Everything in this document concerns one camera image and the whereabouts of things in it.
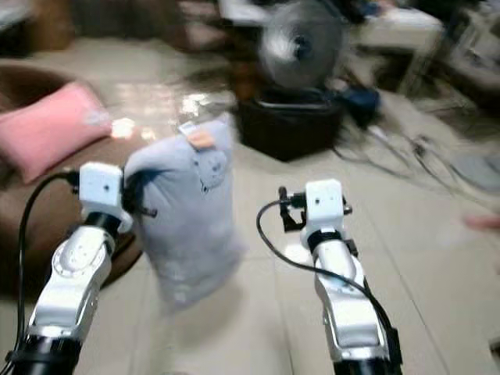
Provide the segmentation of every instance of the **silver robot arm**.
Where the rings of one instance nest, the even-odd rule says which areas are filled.
[[[314,266],[345,278],[341,280],[323,273],[316,273],[315,278],[335,373],[401,373],[397,331],[384,327],[373,301],[367,297],[371,292],[365,273],[354,241],[345,231],[344,216],[352,209],[343,198],[340,182],[309,182],[305,193],[294,195],[288,195],[282,187],[280,201],[285,231],[302,229],[301,242],[312,253]],[[304,209],[302,223],[295,223],[290,217],[290,206]],[[365,293],[346,281],[362,287]]]
[[[52,274],[35,306],[14,375],[71,374],[87,337],[98,293],[111,270],[119,233],[132,227],[123,209],[123,171],[90,162],[79,171],[84,224],[56,250]]]

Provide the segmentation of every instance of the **black box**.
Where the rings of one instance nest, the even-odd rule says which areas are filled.
[[[338,102],[325,109],[271,109],[255,100],[238,103],[241,142],[282,161],[331,148],[344,110]]]

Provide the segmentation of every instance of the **black cable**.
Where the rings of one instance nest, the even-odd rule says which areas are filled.
[[[24,259],[26,255],[26,229],[28,219],[30,218],[31,210],[34,206],[40,193],[43,189],[49,185],[54,180],[63,179],[69,181],[71,184],[75,184],[75,178],[77,178],[77,172],[61,172],[55,173],[47,178],[45,178],[31,193],[26,206],[24,207],[23,216],[21,218],[21,224],[19,227],[19,237],[17,244],[17,251],[19,256],[19,275],[18,275],[18,297],[17,297],[17,333],[16,333],[16,343],[14,344],[13,351],[20,349],[21,344],[24,339],[25,330],[25,287],[24,287]],[[0,375],[7,375],[13,368],[12,362],[7,362],[0,372]]]
[[[262,225],[261,225],[261,218],[262,218],[263,214],[268,209],[270,209],[271,207],[273,207],[275,205],[279,205],[280,203],[283,203],[283,202],[284,201],[278,200],[278,201],[268,203],[259,210],[259,213],[257,213],[257,220],[256,220],[257,221],[257,231],[259,232],[260,237],[262,238],[264,243],[267,245],[267,247],[271,250],[271,252],[273,252],[275,256],[277,256],[279,259],[285,261],[286,263],[290,264],[291,266],[295,266],[297,268],[300,268],[301,270],[306,270],[306,271],[310,271],[310,272],[314,272],[314,273],[319,273],[319,274],[322,274],[324,276],[333,277],[335,279],[338,279],[338,280],[348,284],[349,286],[353,287],[354,289],[357,289],[358,291],[363,293],[363,295],[366,298],[368,298],[368,300],[371,302],[371,304],[373,305],[373,308],[375,309],[384,329],[386,331],[393,329],[393,327],[391,325],[391,321],[389,320],[389,316],[385,312],[384,308],[366,288],[357,284],[355,281],[349,280],[348,278],[343,277],[342,275],[339,275],[338,273],[334,273],[334,272],[331,272],[328,270],[324,270],[322,268],[317,268],[314,266],[307,266],[305,264],[294,262],[293,260],[291,260],[288,257],[286,257],[285,255],[283,255],[276,247],[274,247],[274,245],[271,243],[269,238],[267,238],[267,236],[264,234],[264,231],[263,231]]]
[[[450,171],[450,174],[454,177],[459,177],[465,182],[467,182],[469,185],[471,185],[473,188],[476,188],[477,190],[481,190],[487,194],[490,195],[498,195],[497,191],[489,191],[488,189],[485,189],[483,186],[477,184],[475,181],[471,180],[467,176],[464,176],[451,162],[449,162],[443,155],[441,155],[439,152],[436,150],[433,150],[432,148],[428,148],[426,151],[431,153],[437,160],[439,160],[446,168]]]
[[[419,139],[421,140],[424,140],[426,139],[427,141],[428,138],[425,137],[425,136],[419,136],[417,137],[416,139],[412,139],[410,138],[409,136],[405,135],[405,134],[401,134],[401,136],[407,140],[408,143],[411,144],[412,146],[412,149],[413,149],[413,154],[417,160],[417,162],[422,166],[423,170],[429,174],[434,180],[436,180],[445,190],[447,193],[449,194],[457,194],[457,195],[461,195],[463,198],[467,199],[468,201],[470,202],[473,202],[473,203],[476,203],[477,205],[480,205],[481,207],[484,207],[485,209],[488,209],[490,211],[493,211],[496,213],[496,210],[494,210],[492,207],[491,207],[491,204],[488,203],[488,202],[484,202],[483,200],[479,199],[479,198],[476,198],[474,197],[473,195],[467,193],[466,191],[464,191],[462,188],[460,187],[456,187],[456,186],[452,186],[450,184],[447,184],[446,182],[444,182],[436,173],[432,172],[432,170],[430,170],[430,168],[428,167],[428,165],[425,163],[425,161],[423,160],[423,157],[419,157],[417,155],[417,153],[415,152],[415,147],[416,146],[420,146],[420,147],[424,147],[421,145],[421,143],[419,142]],[[382,145],[384,146],[387,146],[387,143],[385,142],[381,142]],[[390,151],[394,154],[394,148],[391,148]],[[441,191],[441,190],[438,190],[437,188],[435,187],[431,187],[427,184],[423,184],[421,182],[419,182],[418,180],[415,180],[414,177],[410,176],[410,175],[406,175],[404,173],[399,173],[395,170],[392,170],[390,168],[387,168],[386,166],[382,166],[381,164],[378,164],[377,162],[374,162],[373,160],[371,160],[370,158],[366,157],[365,159],[355,159],[355,158],[351,158],[351,157],[348,157],[344,154],[342,154],[338,148],[336,148],[335,146],[332,148],[332,151],[334,152],[335,155],[337,155],[340,159],[346,161],[346,162],[350,162],[350,163],[356,163],[356,164],[364,164],[364,165],[367,165],[367,166],[371,166],[377,170],[381,170],[382,172],[386,173],[386,174],[389,174],[393,177],[396,177],[400,180],[404,180],[406,182],[409,182],[410,184],[413,184],[415,186],[418,186],[420,188],[425,188],[427,189],[428,191],[432,191],[434,193],[438,193],[438,194],[442,194],[444,193],[444,191]],[[425,152],[429,152],[431,153],[432,155],[434,155],[437,160],[439,160],[444,166],[445,168],[447,169],[447,171],[451,174],[451,176],[454,178],[455,180],[455,183],[457,184],[458,182],[456,181],[455,179],[455,176],[460,176],[459,173],[457,173],[455,171],[455,168],[454,166],[448,162],[442,155],[440,155],[438,152],[436,152],[435,150],[433,150],[432,148],[428,148],[428,147],[425,147]]]

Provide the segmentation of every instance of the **power cord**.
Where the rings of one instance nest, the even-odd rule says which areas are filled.
[[[14,344],[13,351],[20,349],[23,343],[25,335],[25,286],[24,286],[24,260],[26,257],[26,229],[28,220],[30,218],[31,210],[34,206],[40,193],[54,180],[66,180],[69,182],[73,189],[77,189],[79,182],[79,173],[77,171],[71,170],[67,172],[60,172],[52,174],[51,176],[45,178],[31,193],[26,206],[24,207],[23,216],[21,218],[21,224],[19,227],[19,237],[17,251],[19,256],[19,275],[18,275],[18,297],[17,297],[17,332],[16,332],[16,343]],[[7,375],[13,369],[13,363],[8,361],[0,375]]]
[[[274,245],[273,243],[269,240],[269,238],[266,236],[266,234],[263,231],[261,220],[263,214],[270,209],[271,207],[274,207],[275,205],[279,205],[282,203],[291,203],[290,199],[288,200],[277,200],[270,202],[263,206],[260,210],[259,213],[257,213],[257,231],[259,232],[260,237],[264,241],[264,243],[267,245],[267,247],[273,252],[275,256],[277,256],[279,259],[283,260],[284,262],[288,263],[291,266],[297,267],[301,270],[306,270],[309,272],[314,272],[314,273],[319,273],[321,275],[327,276],[327,277],[333,277],[335,279],[338,279],[347,285],[353,287],[354,289],[360,291],[368,300],[371,302],[373,305],[373,308],[375,309],[375,312],[377,313],[377,316],[380,319],[380,322],[382,326],[385,329],[386,335],[387,335],[387,343],[389,347],[389,354],[391,357],[391,363],[394,366],[399,366],[402,364],[402,356],[401,356],[401,351],[399,348],[399,338],[398,338],[398,330],[396,330],[389,319],[389,316],[384,310],[384,307],[378,302],[378,300],[373,296],[369,288],[367,287],[362,287],[361,285],[357,284],[355,281],[352,281],[346,277],[343,277],[342,275],[339,275],[338,273],[331,272],[329,270],[325,270],[322,268],[318,268],[315,266],[307,266],[306,264],[301,264],[298,262],[294,262],[287,256],[285,256],[282,252],[280,252]]]
[[[376,139],[381,143],[388,151],[390,151],[393,155],[397,157],[397,159],[404,161],[404,164],[408,167],[408,169],[411,169],[411,163],[407,159],[405,155],[403,155],[399,150],[397,150],[393,145],[391,145],[384,137],[381,137],[379,134],[369,131],[367,133],[371,138]],[[406,142],[409,143],[411,149],[412,149],[412,154],[415,160],[418,162],[419,166],[422,168],[422,170],[428,174],[433,180],[437,181],[449,194],[455,194],[455,195],[460,195],[463,198],[467,199],[470,202],[473,202],[477,205],[480,205],[484,207],[485,209],[493,210],[491,208],[491,204],[487,203],[479,198],[476,198],[472,194],[468,193],[467,191],[463,190],[458,186],[458,181],[456,177],[463,177],[460,175],[459,171],[456,170],[456,168],[448,161],[446,158],[441,155],[440,152],[436,151],[434,147],[431,147],[432,144],[435,144],[434,141],[432,141],[429,137],[419,135],[415,138],[411,138],[406,134],[398,134],[400,135]],[[357,163],[357,164],[364,164],[371,166],[377,170],[380,170],[388,175],[391,175],[393,177],[396,177],[400,180],[405,180],[406,182],[409,182],[410,184],[413,184],[415,186],[418,186],[420,188],[425,188],[428,191],[432,191],[435,193],[443,193],[443,191],[432,187],[428,184],[421,183],[420,181],[416,180],[414,176],[400,173],[396,170],[393,170],[391,168],[388,168],[386,166],[382,166],[378,162],[374,162],[372,159],[370,159],[368,156],[365,155],[364,158],[351,158],[343,154],[337,147],[333,147],[332,151],[337,155],[340,159],[350,162],[350,163]],[[428,155],[432,155],[442,166],[445,167],[445,169],[448,171],[448,174],[453,178],[454,180],[454,185],[449,184],[448,182],[444,181],[441,177],[439,177],[435,172],[431,170],[431,168],[428,166],[426,157]]]

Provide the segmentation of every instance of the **pink pillow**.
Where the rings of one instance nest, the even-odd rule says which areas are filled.
[[[51,166],[111,134],[100,101],[82,84],[67,84],[39,102],[0,116],[0,154],[29,183]]]

